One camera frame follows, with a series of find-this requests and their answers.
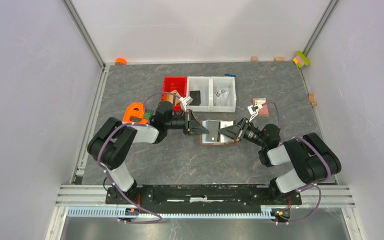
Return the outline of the dark grey credit card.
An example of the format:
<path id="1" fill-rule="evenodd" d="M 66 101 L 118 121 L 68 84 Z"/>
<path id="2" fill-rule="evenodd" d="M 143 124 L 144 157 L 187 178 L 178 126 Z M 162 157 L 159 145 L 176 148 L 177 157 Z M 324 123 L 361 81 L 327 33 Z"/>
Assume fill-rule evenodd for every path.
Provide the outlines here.
<path id="1" fill-rule="evenodd" d="M 206 122 L 206 128 L 209 133 L 206 135 L 205 140 L 210 143 L 217 143 L 219 141 L 220 121 L 208 120 Z"/>

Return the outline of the brown leather card holder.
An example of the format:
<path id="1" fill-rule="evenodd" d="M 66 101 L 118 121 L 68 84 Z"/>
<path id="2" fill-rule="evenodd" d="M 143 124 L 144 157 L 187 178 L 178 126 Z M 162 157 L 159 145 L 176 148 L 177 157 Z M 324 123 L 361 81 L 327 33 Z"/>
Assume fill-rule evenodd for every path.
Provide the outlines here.
<path id="1" fill-rule="evenodd" d="M 236 145 L 237 141 L 219 132 L 220 129 L 233 126 L 235 120 L 202 120 L 200 122 L 203 127 L 208 129 L 209 133 L 200 135 L 200 144 L 204 146 L 222 146 Z"/>

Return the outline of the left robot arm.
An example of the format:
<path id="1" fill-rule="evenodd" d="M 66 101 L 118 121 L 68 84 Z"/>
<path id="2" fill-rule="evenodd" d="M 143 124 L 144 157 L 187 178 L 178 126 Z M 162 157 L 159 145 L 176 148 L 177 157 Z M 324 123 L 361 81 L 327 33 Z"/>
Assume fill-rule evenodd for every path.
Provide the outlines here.
<path id="1" fill-rule="evenodd" d="M 123 120 L 108 118 L 88 143 L 87 152 L 107 174 L 118 190 L 117 196 L 125 204 L 137 198 L 137 190 L 133 187 L 136 181 L 125 164 L 132 144 L 158 144 L 169 130 L 182 130 L 186 136 L 209 133 L 190 109 L 178 114 L 172 103 L 161 101 L 154 115 L 145 118 L 145 106 L 137 102 L 129 106 Z"/>

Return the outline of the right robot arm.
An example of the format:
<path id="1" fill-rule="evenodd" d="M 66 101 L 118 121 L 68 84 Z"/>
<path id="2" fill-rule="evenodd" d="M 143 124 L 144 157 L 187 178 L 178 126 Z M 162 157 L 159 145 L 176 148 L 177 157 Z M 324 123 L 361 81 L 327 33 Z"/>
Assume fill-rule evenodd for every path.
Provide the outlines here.
<path id="1" fill-rule="evenodd" d="M 243 139 L 261 147 L 260 162 L 266 167 L 292 164 L 292 170 L 269 183 L 269 199 L 282 204 L 293 191 L 303 191 L 341 172 L 339 158 L 315 132 L 281 141 L 281 129 L 272 123 L 262 129 L 247 118 L 223 127 L 218 133 L 232 140 Z"/>

